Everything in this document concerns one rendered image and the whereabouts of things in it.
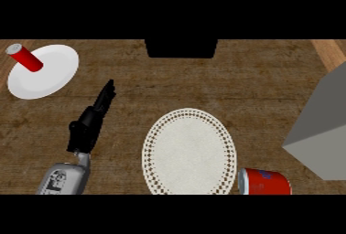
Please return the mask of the slim red can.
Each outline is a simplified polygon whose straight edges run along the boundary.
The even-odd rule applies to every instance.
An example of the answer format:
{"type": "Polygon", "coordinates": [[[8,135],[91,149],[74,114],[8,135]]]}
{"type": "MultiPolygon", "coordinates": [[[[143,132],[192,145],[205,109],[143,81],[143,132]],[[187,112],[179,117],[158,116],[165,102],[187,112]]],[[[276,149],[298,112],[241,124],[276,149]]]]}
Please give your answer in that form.
{"type": "Polygon", "coordinates": [[[31,71],[37,72],[42,68],[42,63],[34,54],[28,51],[22,44],[14,43],[7,46],[6,53],[11,58],[23,65],[23,67],[31,71]]]}

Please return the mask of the white round plate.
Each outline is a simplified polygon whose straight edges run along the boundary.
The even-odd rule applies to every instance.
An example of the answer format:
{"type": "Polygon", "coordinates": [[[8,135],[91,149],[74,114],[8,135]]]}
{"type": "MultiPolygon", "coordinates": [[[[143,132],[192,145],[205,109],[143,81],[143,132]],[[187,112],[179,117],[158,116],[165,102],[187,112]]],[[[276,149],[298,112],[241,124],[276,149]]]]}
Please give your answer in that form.
{"type": "Polygon", "coordinates": [[[34,100],[53,94],[71,81],[78,69],[78,54],[65,45],[48,45],[32,52],[42,68],[31,72],[16,61],[7,75],[7,90],[23,100],[34,100]]]}

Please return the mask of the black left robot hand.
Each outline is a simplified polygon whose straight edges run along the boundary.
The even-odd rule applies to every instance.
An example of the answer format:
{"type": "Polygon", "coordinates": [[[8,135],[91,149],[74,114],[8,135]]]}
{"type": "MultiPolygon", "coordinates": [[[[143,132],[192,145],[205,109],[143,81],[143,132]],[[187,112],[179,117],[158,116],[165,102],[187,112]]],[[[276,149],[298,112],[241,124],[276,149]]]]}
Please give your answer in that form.
{"type": "Polygon", "coordinates": [[[78,120],[72,121],[69,124],[71,138],[66,149],[68,152],[85,154],[91,152],[102,129],[102,119],[115,96],[115,85],[113,81],[109,80],[103,85],[93,105],[85,107],[78,120]]]}

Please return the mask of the grey block appliance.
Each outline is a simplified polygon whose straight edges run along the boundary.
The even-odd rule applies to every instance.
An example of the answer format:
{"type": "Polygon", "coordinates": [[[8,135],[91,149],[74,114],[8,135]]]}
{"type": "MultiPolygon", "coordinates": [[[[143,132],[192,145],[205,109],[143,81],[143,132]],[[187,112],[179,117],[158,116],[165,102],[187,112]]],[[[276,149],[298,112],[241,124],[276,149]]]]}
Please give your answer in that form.
{"type": "Polygon", "coordinates": [[[346,180],[346,62],[322,77],[282,148],[322,180],[346,180]]]}

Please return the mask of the white oval placemat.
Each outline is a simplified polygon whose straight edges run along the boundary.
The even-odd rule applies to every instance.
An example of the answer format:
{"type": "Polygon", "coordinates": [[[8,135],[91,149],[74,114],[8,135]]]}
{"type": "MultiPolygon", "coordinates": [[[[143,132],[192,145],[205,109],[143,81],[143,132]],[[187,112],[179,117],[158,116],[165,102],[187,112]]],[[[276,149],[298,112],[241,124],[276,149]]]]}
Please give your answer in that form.
{"type": "Polygon", "coordinates": [[[177,109],[149,128],[142,171],[153,195],[224,195],[236,175],[227,129],[202,110],[177,109]]]}

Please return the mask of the black box appliance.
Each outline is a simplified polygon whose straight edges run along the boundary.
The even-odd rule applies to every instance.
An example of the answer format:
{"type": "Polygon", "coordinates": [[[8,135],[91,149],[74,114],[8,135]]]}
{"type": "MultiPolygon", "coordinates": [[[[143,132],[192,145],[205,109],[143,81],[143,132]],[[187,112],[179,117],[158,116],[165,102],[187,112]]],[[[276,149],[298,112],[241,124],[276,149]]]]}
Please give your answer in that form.
{"type": "Polygon", "coordinates": [[[215,39],[146,39],[150,58],[210,59],[215,50],[215,39]]]}

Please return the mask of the wide red can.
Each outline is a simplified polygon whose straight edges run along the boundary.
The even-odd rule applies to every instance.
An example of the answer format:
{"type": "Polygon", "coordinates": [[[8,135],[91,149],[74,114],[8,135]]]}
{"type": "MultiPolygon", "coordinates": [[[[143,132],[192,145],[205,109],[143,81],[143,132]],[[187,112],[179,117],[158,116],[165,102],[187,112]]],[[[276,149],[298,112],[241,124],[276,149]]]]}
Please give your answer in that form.
{"type": "Polygon", "coordinates": [[[238,188],[242,195],[289,195],[291,184],[278,172],[242,168],[238,172],[238,188]]]}

